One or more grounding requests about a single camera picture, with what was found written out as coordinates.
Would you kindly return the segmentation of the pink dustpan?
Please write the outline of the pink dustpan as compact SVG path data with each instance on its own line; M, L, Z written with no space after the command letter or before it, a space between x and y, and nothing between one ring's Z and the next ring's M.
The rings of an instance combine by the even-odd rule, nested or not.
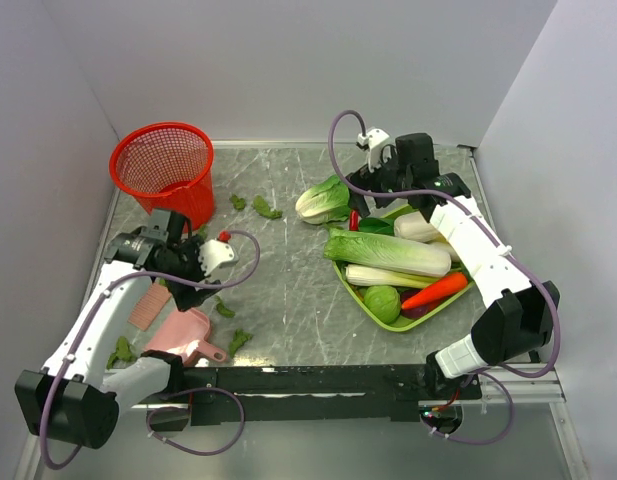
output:
M196 366L202 358L225 362L228 354L210 343L211 331L212 323L204 313L195 309L175 310L146 344L144 352L154 350L179 355L186 367Z

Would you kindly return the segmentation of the pink hand brush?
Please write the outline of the pink hand brush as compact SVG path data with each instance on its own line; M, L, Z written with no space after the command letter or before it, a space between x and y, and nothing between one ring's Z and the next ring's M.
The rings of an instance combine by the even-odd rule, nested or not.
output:
M171 293L161 284L152 284L137 302L128 322L136 328L146 331L169 302Z

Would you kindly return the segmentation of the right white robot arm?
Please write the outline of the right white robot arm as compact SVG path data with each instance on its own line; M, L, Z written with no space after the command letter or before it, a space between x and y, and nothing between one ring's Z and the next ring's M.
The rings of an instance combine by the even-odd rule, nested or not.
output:
M471 285L485 308L468 334L427 356L431 396L447 398L469 375L547 344L558 351L558 289L518 263L457 174L440 173L431 137L393 139L371 127L357 145L366 163L342 182L362 219L330 239L328 256L343 264L348 284L418 291L406 299L392 292L389 314L373 319L392 327L402 311L455 298Z

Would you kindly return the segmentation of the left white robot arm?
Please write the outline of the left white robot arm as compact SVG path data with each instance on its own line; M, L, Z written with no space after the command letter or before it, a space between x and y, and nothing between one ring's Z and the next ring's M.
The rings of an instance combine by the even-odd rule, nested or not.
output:
M164 402L186 387L184 362L174 353L150 350L125 374L104 376L109 356L140 299L155 279L166 280L181 311L215 293L200 287L235 253L225 241L183 233L191 222L170 210L155 210L146 225L108 244L98 283L61 345L38 371L23 371L15 393L30 432L39 438L98 449L119 417L155 394Z

